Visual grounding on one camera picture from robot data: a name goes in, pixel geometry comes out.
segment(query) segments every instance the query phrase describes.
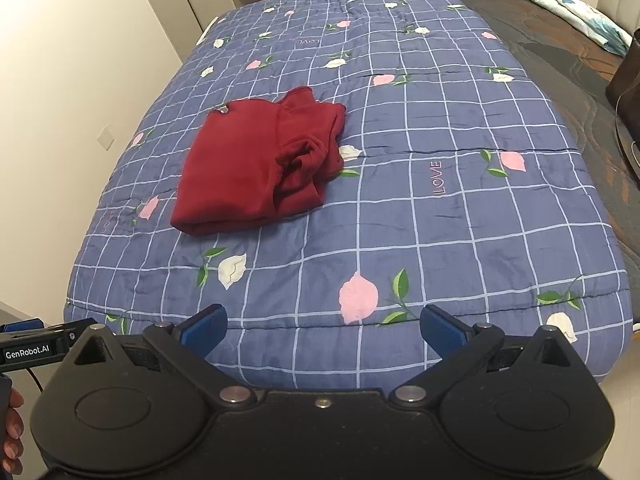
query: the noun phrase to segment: floor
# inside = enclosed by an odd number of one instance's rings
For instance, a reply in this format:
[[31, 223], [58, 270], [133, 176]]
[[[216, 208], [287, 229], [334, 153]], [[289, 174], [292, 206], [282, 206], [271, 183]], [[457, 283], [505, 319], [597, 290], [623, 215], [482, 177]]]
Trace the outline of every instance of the floor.
[[[0, 324], [14, 320], [10, 314], [0, 310]], [[57, 366], [46, 365], [34, 370], [43, 386], [46, 386]], [[14, 387], [24, 396], [25, 405], [20, 413], [28, 428], [31, 409], [40, 393], [26, 370], [10, 372], [8, 375]], [[616, 363], [603, 381], [602, 389], [616, 415], [616, 431], [600, 468], [610, 480], [637, 480], [640, 478], [640, 458], [637, 455], [640, 449], [640, 338], [632, 342]], [[24, 471], [15, 479], [36, 480], [45, 471], [44, 463], [29, 431], [26, 431], [23, 442]]]

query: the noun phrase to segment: folded red sweatshirt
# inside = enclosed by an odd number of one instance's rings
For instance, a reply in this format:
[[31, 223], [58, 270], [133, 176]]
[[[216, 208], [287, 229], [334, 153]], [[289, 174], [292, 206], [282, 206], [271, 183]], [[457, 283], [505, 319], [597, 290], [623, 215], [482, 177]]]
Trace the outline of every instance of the folded red sweatshirt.
[[255, 228], [324, 202], [342, 169], [345, 108], [295, 88], [279, 102], [245, 99], [212, 110], [196, 135], [171, 217], [190, 235]]

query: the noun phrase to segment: brown bag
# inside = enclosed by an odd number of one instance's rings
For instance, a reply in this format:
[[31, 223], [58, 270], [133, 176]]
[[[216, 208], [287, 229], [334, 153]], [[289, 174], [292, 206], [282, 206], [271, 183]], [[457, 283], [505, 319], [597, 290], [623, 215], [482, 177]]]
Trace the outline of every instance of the brown bag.
[[631, 177], [640, 186], [640, 156], [637, 147], [640, 143], [640, 28], [635, 31], [631, 47], [607, 86], [605, 94], [633, 139], [632, 142], [623, 141], [616, 118], [616, 137], [620, 152], [629, 167]]

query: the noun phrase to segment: human hand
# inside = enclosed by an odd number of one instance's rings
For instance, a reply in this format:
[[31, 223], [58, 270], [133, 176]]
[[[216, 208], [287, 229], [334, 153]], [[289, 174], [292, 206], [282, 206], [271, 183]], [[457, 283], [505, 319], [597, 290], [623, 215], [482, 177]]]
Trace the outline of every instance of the human hand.
[[24, 397], [17, 390], [12, 389], [9, 396], [9, 408], [6, 410], [4, 423], [6, 426], [6, 439], [2, 445], [5, 458], [2, 459], [2, 468], [12, 474], [22, 473], [22, 463], [19, 458], [24, 451], [20, 437], [24, 431], [22, 417], [16, 408], [24, 404]]

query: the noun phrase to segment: metal bolt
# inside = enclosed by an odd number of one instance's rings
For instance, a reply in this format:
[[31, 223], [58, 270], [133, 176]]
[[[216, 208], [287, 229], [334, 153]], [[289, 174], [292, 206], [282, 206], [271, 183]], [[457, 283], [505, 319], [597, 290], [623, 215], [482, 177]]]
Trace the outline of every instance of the metal bolt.
[[238, 402], [245, 402], [251, 397], [251, 390], [244, 386], [227, 386], [220, 390], [220, 399], [225, 402], [231, 402], [237, 404]]
[[426, 396], [427, 392], [424, 388], [421, 388], [420, 386], [413, 386], [412, 384], [400, 386], [396, 390], [396, 398], [403, 400], [404, 402], [418, 402], [419, 400], [423, 400]]
[[327, 399], [326, 397], [318, 397], [316, 399], [315, 405], [317, 408], [322, 408], [324, 410], [325, 408], [331, 406], [332, 402], [331, 399]]

